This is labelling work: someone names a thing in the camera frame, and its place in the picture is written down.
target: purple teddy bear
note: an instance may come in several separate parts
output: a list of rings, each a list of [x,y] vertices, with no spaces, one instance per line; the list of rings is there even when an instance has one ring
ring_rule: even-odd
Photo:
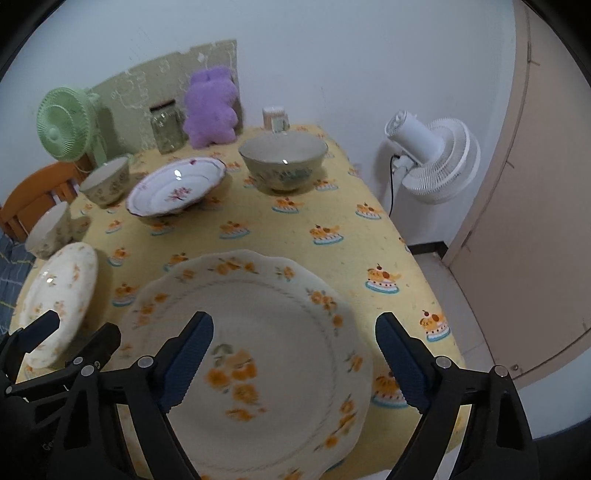
[[[238,117],[232,105],[237,98],[238,89],[228,67],[217,66],[193,73],[185,95],[187,119],[183,125],[193,148],[236,140],[234,127]]]

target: plate rim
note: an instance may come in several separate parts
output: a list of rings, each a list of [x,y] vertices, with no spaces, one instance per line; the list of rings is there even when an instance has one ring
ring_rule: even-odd
[[[190,164],[192,166],[192,164],[190,162],[193,160],[196,160],[198,162],[207,161],[209,163],[213,163],[217,168],[219,168],[220,177],[219,177],[218,181],[215,182],[212,186],[210,186],[210,188],[208,188],[202,195],[197,196],[193,200],[185,203],[180,208],[181,210],[184,210],[185,208],[199,202],[200,200],[205,198],[205,196],[208,195],[213,189],[220,186],[224,177],[226,176],[226,164],[222,160],[215,158],[215,157],[186,157],[186,158],[182,158],[181,160],[176,160],[172,163],[168,163],[166,165],[161,166],[160,168],[157,168],[152,173],[149,173],[143,179],[141,179],[131,189],[131,192],[129,192],[129,195],[127,195],[127,198],[125,199],[125,208],[127,209],[127,211],[136,217],[149,218],[149,217],[154,217],[154,216],[167,215],[169,213],[173,213],[173,212],[179,210],[179,207],[173,207],[173,206],[171,206],[169,209],[166,209],[166,210],[148,210],[148,209],[141,210],[140,208],[133,205],[132,202],[137,197],[142,185],[146,186],[150,180],[153,180],[157,176],[162,175],[162,173],[164,171],[168,170],[169,168],[172,168],[174,165]]]

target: white floor tile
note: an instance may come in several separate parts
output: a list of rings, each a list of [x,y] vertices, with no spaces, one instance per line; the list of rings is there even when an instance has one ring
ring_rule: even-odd
[[[443,456],[439,470],[437,470],[437,477],[439,480],[449,480],[449,476],[452,474],[453,466],[456,464],[456,459],[459,453],[460,445]]]
[[[437,254],[417,255],[414,259],[429,282],[462,355],[484,342],[480,326],[462,289]]]
[[[469,352],[463,353],[463,356],[466,362],[466,368],[470,370],[488,372],[495,365],[486,342],[478,345]]]

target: blue cushion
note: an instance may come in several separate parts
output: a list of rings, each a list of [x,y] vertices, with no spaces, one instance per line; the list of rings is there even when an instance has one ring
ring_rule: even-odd
[[[35,256],[25,250],[24,244],[0,232],[0,335],[10,326],[18,294],[34,261]]]

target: orange chair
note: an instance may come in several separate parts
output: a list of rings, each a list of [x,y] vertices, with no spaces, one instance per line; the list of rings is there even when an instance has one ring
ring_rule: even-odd
[[[73,163],[53,163],[23,180],[0,209],[0,226],[12,239],[24,242],[39,218],[56,204],[73,202],[77,196],[73,182],[82,183],[86,175]]]

